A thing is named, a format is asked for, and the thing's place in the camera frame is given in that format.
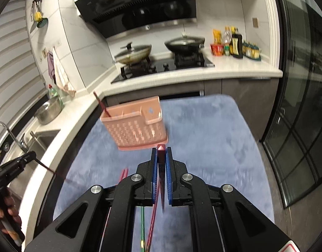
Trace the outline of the maroon chopstick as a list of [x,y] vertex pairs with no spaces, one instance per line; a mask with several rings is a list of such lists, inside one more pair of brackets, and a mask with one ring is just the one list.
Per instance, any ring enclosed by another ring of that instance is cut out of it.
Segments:
[[150,228],[148,231],[148,238],[146,243],[146,251],[150,252],[151,249],[151,243],[152,243],[152,236],[154,232],[154,225],[155,225],[155,219],[156,219],[156,211],[158,206],[158,197],[160,192],[160,185],[158,185],[156,190],[156,197],[155,197],[155,204],[152,207],[152,215],[151,215],[151,222],[150,222]]
[[165,192],[165,178],[166,178],[166,145],[159,144],[157,147],[157,163],[159,171],[159,184],[160,184],[160,195],[162,203],[162,212],[164,213],[164,192]]

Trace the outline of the bright red chopstick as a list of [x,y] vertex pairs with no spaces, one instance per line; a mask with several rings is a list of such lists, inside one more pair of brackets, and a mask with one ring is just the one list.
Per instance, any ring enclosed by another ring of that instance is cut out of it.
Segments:
[[[128,168],[124,168],[120,174],[120,178],[119,178],[119,183],[124,179],[126,178],[128,175]],[[105,228],[104,228],[104,231],[103,231],[103,237],[105,235],[105,231],[106,231],[106,228],[107,228],[107,224],[108,224],[108,220],[109,220],[109,216],[110,216],[110,212],[111,212],[111,208],[109,208],[109,213],[107,214],[107,219],[106,219],[106,222],[105,222]]]
[[128,175],[128,168],[124,168],[120,174],[119,182],[121,182],[124,178],[126,178]]

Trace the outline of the dark red chopstick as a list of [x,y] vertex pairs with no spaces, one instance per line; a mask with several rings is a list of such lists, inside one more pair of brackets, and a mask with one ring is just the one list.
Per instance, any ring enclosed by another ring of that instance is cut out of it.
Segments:
[[36,163],[38,163],[39,165],[41,165],[42,167],[44,167],[47,171],[51,172],[53,175],[59,177],[60,179],[62,179],[63,181],[69,183],[69,184],[75,184],[77,185],[76,182],[72,181],[71,179],[67,179],[65,176],[55,172],[54,170],[52,170],[51,168],[47,167],[45,164],[43,164],[41,161],[38,160],[38,158],[35,158],[34,161]]
[[96,100],[98,101],[99,106],[101,107],[102,111],[106,114],[107,117],[111,117],[111,115],[108,113],[105,104],[100,100],[96,92],[93,92],[93,95],[95,96]]

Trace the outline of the green chopstick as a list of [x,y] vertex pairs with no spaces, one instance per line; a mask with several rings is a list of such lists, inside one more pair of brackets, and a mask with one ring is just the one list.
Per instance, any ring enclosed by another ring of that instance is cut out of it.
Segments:
[[140,207],[140,251],[145,252],[144,206]]

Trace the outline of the chrome kitchen faucet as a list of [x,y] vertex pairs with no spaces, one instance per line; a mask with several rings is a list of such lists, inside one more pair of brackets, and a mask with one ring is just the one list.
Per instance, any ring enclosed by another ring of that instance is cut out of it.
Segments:
[[18,139],[11,129],[2,121],[0,121],[0,127],[2,127],[4,133],[0,138],[0,161],[5,157],[5,155],[10,151],[11,146],[15,144],[22,150],[22,152],[27,153],[29,148],[24,141],[24,135]]

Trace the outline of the grey-blue plush mat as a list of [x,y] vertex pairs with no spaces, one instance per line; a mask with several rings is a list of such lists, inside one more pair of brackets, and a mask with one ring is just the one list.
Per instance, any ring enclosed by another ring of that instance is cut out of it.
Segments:
[[[265,167],[235,101],[225,95],[164,100],[163,120],[175,160],[207,184],[231,184],[269,219],[273,202]],[[121,171],[136,171],[151,150],[120,151],[100,120],[92,126],[67,174],[54,210],[62,214],[95,184],[118,183]]]

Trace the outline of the stainless steel sink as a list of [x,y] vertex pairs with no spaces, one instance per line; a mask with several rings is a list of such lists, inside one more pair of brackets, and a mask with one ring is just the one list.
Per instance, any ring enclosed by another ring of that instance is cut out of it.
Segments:
[[[56,138],[59,130],[41,131],[34,133],[31,131],[27,137],[23,134],[20,137],[20,143],[23,143],[28,152],[34,152],[38,160],[41,160],[53,140]],[[15,143],[11,144],[9,152],[5,156],[5,161],[14,160],[26,153]]]

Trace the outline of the stainless steel bowl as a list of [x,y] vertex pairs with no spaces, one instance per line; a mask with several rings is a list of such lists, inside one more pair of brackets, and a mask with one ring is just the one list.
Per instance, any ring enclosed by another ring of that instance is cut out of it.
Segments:
[[34,117],[38,119],[40,124],[47,125],[61,113],[62,109],[59,97],[55,96],[43,103],[35,112]]

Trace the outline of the black gas stove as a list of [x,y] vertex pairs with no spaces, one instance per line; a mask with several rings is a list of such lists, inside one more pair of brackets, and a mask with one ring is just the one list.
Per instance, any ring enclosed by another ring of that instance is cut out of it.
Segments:
[[120,74],[111,82],[117,83],[146,75],[158,74],[168,71],[184,70],[187,68],[210,68],[215,65],[202,53],[183,56],[174,54],[171,58],[151,59],[147,57],[141,62],[120,68]]

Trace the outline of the left wok with lid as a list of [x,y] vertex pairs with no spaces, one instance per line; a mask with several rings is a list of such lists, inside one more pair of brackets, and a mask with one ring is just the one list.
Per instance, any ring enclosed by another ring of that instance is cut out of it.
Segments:
[[121,47],[122,52],[116,54],[114,60],[116,63],[132,65],[141,62],[149,56],[151,53],[152,45],[144,44],[138,46],[132,46],[132,42],[126,46]]

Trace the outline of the right black wok with lid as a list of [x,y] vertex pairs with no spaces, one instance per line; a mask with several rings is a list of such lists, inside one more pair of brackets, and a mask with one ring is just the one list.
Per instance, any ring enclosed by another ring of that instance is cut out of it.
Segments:
[[181,37],[164,42],[164,45],[175,54],[193,54],[204,48],[205,41],[204,37],[183,34]]

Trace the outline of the red seasoning tub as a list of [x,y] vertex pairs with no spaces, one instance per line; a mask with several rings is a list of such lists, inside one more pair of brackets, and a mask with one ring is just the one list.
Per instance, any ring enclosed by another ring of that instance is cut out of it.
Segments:
[[213,56],[223,56],[224,55],[224,45],[223,44],[211,44],[211,53]]

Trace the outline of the dark soy sauce bottle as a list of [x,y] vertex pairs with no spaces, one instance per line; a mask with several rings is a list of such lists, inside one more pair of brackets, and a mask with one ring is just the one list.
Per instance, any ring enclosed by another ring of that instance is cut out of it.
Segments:
[[232,35],[232,46],[233,46],[233,57],[236,59],[243,58],[242,52],[242,35],[238,33],[234,33]]

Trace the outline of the clear plastic bottle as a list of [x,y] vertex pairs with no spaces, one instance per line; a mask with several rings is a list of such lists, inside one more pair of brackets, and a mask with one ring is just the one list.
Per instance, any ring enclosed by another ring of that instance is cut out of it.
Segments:
[[230,55],[230,42],[232,41],[232,33],[229,28],[226,28],[223,33],[223,45],[224,45],[224,55]]

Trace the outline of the hanging green dish brush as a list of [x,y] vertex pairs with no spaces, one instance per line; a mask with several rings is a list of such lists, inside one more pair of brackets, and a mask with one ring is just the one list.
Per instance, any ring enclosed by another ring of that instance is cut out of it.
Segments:
[[35,23],[36,27],[42,28],[48,24],[48,18],[44,17],[42,11],[42,1],[43,0],[31,0],[31,19]]

